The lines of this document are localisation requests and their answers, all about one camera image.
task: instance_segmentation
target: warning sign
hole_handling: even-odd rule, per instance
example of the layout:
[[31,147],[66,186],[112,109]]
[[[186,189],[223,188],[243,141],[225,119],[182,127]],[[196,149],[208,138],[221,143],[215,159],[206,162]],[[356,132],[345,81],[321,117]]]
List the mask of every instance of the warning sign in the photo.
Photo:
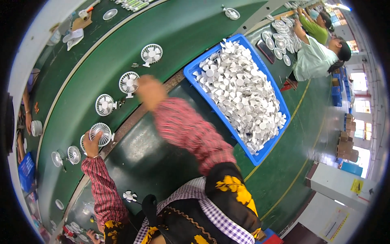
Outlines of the warning sign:
[[355,192],[356,194],[360,194],[360,192],[362,191],[363,183],[363,180],[353,179],[351,191]]

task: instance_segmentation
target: plaid shirt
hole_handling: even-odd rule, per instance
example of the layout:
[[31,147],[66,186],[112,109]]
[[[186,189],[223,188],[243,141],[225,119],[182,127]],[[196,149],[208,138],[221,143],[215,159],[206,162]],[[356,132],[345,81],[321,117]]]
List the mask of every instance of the plaid shirt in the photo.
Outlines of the plaid shirt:
[[[160,136],[194,154],[199,161],[199,171],[204,176],[218,163],[236,163],[233,147],[183,99],[166,99],[153,111],[153,115]],[[86,158],[81,169],[91,178],[98,223],[104,225],[109,220],[127,222],[128,210],[102,158]]]

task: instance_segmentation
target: hair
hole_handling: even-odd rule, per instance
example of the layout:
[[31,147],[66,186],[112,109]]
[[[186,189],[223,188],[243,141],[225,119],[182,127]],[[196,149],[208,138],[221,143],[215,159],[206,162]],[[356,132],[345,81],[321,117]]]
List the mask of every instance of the hair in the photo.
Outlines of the hair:
[[336,37],[335,39],[340,40],[341,48],[337,56],[339,57],[339,61],[331,65],[328,69],[329,73],[341,68],[344,65],[344,62],[347,62],[352,55],[351,49],[349,45],[345,42],[345,40],[341,37]]
[[331,31],[331,29],[333,29],[334,31],[334,27],[332,25],[332,21],[330,20],[330,14],[328,14],[327,12],[320,12],[319,15],[321,15],[321,18],[325,21],[325,27]]

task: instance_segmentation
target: yellow floor line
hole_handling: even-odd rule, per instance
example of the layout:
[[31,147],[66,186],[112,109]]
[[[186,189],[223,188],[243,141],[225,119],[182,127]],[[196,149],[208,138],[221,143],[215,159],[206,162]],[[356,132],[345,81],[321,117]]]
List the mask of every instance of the yellow floor line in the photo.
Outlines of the yellow floor line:
[[[324,118],[322,119],[321,127],[319,128],[319,132],[318,132],[317,138],[316,138],[316,140],[314,142],[314,145],[312,147],[312,151],[314,150],[314,147],[316,146],[317,141],[319,139],[319,136],[321,134],[321,130],[322,130],[322,127],[324,126],[324,122],[325,122],[325,117],[326,117],[326,113],[324,114]],[[279,198],[279,200],[268,210],[268,212],[265,213],[265,215],[263,215],[263,217],[260,218],[260,220],[263,220],[265,217],[267,217],[267,215],[280,203],[280,201],[284,198],[284,196],[291,189],[291,187],[293,187],[293,184],[298,179],[299,175],[302,173],[302,170],[306,166],[308,160],[309,160],[309,157],[306,158],[306,161],[303,163],[303,165],[302,165],[301,169],[299,170],[298,174],[295,176],[294,180],[291,182],[289,188],[287,188],[287,190],[283,193],[283,195]]]
[[[302,103],[302,101],[303,101],[303,98],[305,97],[306,92],[307,92],[307,89],[309,88],[310,81],[311,81],[311,79],[307,82],[305,91],[303,92],[302,97],[301,97],[301,99],[300,99],[298,105],[296,106],[294,112],[293,112],[292,115],[291,115],[290,124],[291,124],[291,121],[293,121],[293,118],[295,117],[295,114],[296,114],[296,112],[298,111],[298,108],[301,106],[301,103]],[[272,150],[273,150],[273,149],[275,148],[275,146],[278,144],[279,140],[282,138],[282,136],[283,136],[283,134],[286,132],[287,128],[283,131],[283,133],[281,134],[281,136],[279,137],[279,139],[276,141],[276,143],[275,143],[275,145],[273,146],[273,148],[271,148],[271,150],[270,150],[270,152],[268,153],[268,155],[272,152]],[[260,165],[261,165],[261,164],[259,164],[258,166],[256,166],[256,167],[248,174],[248,176],[245,177],[244,182],[246,182],[246,181],[249,179],[249,177],[251,177],[251,176],[253,175],[253,173],[260,167]]]

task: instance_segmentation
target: woman's hand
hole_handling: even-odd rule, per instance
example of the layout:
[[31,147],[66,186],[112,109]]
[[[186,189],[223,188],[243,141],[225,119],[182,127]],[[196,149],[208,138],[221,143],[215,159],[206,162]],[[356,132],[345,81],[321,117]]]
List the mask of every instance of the woman's hand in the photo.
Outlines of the woman's hand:
[[160,102],[168,98],[165,87],[154,76],[142,75],[137,82],[139,87],[136,93],[147,110],[155,110]]
[[96,134],[95,138],[91,141],[89,139],[89,131],[85,133],[83,143],[84,143],[85,152],[87,153],[87,156],[89,158],[94,158],[99,155],[99,140],[102,135],[103,135],[103,131],[99,131]]
[[87,236],[89,237],[89,238],[91,238],[91,240],[92,240],[92,242],[94,243],[94,244],[99,244],[101,241],[100,241],[100,239],[99,240],[97,240],[96,238],[95,238],[95,231],[93,231],[93,230],[89,230],[89,231],[87,231]]
[[29,135],[31,135],[31,112],[26,112],[26,129]]

